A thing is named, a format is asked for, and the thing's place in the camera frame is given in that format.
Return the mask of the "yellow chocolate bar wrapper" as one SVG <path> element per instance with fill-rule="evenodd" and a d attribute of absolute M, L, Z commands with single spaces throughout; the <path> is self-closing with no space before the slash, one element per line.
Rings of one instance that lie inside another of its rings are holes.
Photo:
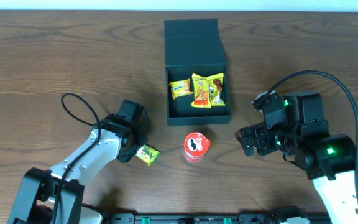
<path fill-rule="evenodd" d="M 209 81 L 209 101 L 212 106 L 224 106 L 225 103 L 221 97 L 223 91 L 223 73 L 218 73 L 207 77 Z"/>

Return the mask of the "yellow orange biscuit packet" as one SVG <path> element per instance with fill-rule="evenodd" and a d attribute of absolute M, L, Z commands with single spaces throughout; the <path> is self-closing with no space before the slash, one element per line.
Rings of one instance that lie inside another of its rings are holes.
<path fill-rule="evenodd" d="M 197 74 L 192 74 L 194 101 L 191 106 L 194 108 L 211 108 L 209 100 L 209 81 L 206 77 Z"/>

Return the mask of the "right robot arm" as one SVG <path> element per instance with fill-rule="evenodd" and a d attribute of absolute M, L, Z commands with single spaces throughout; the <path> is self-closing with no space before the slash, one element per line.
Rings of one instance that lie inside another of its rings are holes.
<path fill-rule="evenodd" d="M 261 107 L 264 121 L 235 133 L 245 155 L 282 151 L 293 156 L 322 198 L 332 223 L 358 223 L 354 177 L 356 145 L 344 134 L 330 135 L 323 101 L 316 91 L 271 93 Z"/>

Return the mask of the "green yellow snack packet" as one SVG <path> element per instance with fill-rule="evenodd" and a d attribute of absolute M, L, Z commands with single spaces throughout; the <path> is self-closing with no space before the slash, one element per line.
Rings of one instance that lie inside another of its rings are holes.
<path fill-rule="evenodd" d="M 136 156 L 142 161 L 144 161 L 148 166 L 151 166 L 159 155 L 160 151 L 156 150 L 156 148 L 148 144 L 144 144 L 136 152 Z"/>

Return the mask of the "small yellow snack packet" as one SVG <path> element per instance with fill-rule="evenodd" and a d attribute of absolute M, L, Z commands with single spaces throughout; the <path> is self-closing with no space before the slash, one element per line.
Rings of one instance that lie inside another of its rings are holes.
<path fill-rule="evenodd" d="M 168 85 L 171 88 L 171 94 L 173 100 L 175 100 L 178 97 L 193 94 L 190 88 L 189 78 L 186 80 L 173 81 L 170 82 Z"/>

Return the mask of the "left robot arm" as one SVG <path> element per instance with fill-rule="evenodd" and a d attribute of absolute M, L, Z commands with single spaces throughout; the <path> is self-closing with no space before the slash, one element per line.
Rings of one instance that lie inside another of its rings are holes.
<path fill-rule="evenodd" d="M 142 132 L 143 106 L 124 100 L 118 113 L 98 119 L 87 140 L 47 170 L 24 175 L 9 223 L 109 223 L 110 216 L 83 203 L 85 187 L 101 169 L 117 159 L 129 162 L 147 142 Z"/>

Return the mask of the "red Pringles can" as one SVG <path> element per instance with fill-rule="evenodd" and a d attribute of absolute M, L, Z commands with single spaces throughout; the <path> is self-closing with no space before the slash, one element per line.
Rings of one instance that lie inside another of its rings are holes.
<path fill-rule="evenodd" d="M 204 158 L 211 141 L 199 132 L 187 135 L 184 142 L 184 158 L 189 162 L 199 162 Z"/>

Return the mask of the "dark green open box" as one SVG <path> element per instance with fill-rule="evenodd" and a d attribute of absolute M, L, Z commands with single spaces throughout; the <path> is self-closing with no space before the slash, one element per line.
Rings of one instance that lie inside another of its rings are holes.
<path fill-rule="evenodd" d="M 224 106 L 194 108 L 193 95 L 173 99 L 167 86 L 167 125 L 189 126 L 227 124 L 232 108 L 227 74 L 226 53 L 219 38 L 217 19 L 164 21 L 166 82 L 190 79 L 192 74 L 208 77 L 223 73 Z"/>

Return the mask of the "black mounting rail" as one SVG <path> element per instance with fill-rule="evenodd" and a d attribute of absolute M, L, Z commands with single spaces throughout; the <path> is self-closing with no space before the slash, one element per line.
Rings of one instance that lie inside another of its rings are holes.
<path fill-rule="evenodd" d="M 135 213 L 107 213 L 91 205 L 83 205 L 80 223 L 122 224 L 252 224 L 252 223 L 331 223 L 328 215 L 307 215 L 298 207 L 285 207 L 268 213 L 243 210 L 235 215 L 137 215 Z"/>

